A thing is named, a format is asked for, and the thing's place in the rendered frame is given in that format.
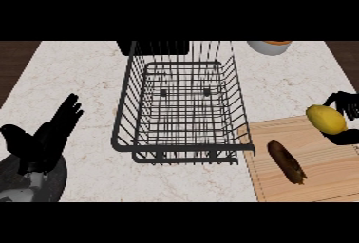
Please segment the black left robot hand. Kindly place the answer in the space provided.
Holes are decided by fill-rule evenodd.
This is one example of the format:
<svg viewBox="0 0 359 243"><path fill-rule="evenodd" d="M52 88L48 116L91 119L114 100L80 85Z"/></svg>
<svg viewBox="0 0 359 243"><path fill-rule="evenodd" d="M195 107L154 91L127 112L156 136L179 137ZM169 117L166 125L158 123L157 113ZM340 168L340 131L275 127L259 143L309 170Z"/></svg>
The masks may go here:
<svg viewBox="0 0 359 243"><path fill-rule="evenodd" d="M0 127L8 151L20 158L18 173L49 173L64 153L68 137L85 111L79 96L70 94L51 121L34 135L14 124Z"/></svg>

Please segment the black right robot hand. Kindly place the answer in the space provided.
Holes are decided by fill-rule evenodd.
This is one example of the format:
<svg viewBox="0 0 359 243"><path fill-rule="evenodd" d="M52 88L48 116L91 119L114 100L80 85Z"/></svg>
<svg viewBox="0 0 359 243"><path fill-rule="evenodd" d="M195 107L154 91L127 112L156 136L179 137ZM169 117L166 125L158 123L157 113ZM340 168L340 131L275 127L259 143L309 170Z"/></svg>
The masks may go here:
<svg viewBox="0 0 359 243"><path fill-rule="evenodd" d="M351 94L339 91L333 93L324 102L325 106L336 104L337 111L346 115L351 121L359 119L359 93ZM359 144L359 129L348 129L337 135L322 134L336 145Z"/></svg>

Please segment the yellow lemon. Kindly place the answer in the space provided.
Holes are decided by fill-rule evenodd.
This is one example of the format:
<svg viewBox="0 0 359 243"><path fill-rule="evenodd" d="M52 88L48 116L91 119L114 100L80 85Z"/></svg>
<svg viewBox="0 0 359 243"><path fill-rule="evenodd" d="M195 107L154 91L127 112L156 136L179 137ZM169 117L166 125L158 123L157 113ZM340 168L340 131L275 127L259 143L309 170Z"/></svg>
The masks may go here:
<svg viewBox="0 0 359 243"><path fill-rule="evenodd" d="M306 110L314 127L328 135L337 135L348 130L343 114L330 106L312 105Z"/></svg>

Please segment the pale wooden cutting board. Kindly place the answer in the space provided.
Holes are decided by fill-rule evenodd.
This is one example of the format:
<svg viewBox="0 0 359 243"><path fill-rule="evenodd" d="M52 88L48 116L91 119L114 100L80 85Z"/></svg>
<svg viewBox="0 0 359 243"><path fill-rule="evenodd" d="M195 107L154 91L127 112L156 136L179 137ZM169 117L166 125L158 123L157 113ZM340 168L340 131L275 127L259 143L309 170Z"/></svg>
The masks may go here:
<svg viewBox="0 0 359 243"><path fill-rule="evenodd" d="M238 154L243 201L359 202L359 145L334 145L306 117L250 121L243 141L256 145ZM266 145L280 141L305 171L302 184L290 182Z"/></svg>

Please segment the brown sweet potato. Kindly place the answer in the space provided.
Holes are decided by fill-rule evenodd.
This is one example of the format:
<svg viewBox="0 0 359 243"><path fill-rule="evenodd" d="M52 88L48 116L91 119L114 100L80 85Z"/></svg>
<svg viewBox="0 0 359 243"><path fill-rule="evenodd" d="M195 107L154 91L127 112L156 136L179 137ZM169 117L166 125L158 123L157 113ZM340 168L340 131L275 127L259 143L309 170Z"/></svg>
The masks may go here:
<svg viewBox="0 0 359 243"><path fill-rule="evenodd" d="M293 184L303 185L308 176L288 149L277 140L271 141L266 147L268 153L272 156L290 182Z"/></svg>

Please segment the grey bowl with orange content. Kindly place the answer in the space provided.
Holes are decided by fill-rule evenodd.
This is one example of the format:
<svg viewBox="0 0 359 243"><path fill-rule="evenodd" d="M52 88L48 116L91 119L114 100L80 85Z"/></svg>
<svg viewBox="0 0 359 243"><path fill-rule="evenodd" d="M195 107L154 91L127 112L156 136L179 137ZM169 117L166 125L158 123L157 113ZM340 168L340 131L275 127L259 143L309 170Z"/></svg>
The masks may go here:
<svg viewBox="0 0 359 243"><path fill-rule="evenodd" d="M263 55L281 55L290 47L291 41L249 41L250 47Z"/></svg>

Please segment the black box appliance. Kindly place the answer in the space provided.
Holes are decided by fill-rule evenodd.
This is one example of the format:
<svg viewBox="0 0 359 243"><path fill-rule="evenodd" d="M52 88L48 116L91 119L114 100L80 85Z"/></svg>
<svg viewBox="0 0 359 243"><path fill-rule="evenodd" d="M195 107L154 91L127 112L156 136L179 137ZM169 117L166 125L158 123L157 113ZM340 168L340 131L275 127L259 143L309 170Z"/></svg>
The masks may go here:
<svg viewBox="0 0 359 243"><path fill-rule="evenodd" d="M119 41L125 56L187 55L190 52L188 41Z"/></svg>

